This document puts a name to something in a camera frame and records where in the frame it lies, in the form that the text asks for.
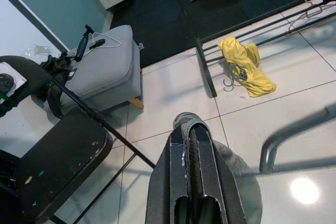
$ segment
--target black floor mat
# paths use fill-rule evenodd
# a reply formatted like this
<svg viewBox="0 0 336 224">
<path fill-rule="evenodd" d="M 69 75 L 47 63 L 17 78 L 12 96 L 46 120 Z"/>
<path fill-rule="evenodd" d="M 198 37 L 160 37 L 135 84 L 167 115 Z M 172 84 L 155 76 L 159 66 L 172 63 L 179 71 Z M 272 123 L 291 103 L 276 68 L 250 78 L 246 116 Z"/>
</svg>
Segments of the black floor mat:
<svg viewBox="0 0 336 224">
<path fill-rule="evenodd" d="M 246 22 L 275 14 L 302 0 L 185 0 L 196 32 L 210 40 Z M 127 0 L 114 12 L 112 27 L 131 25 L 145 48 L 141 67 L 194 47 L 177 0 Z"/>
</svg>

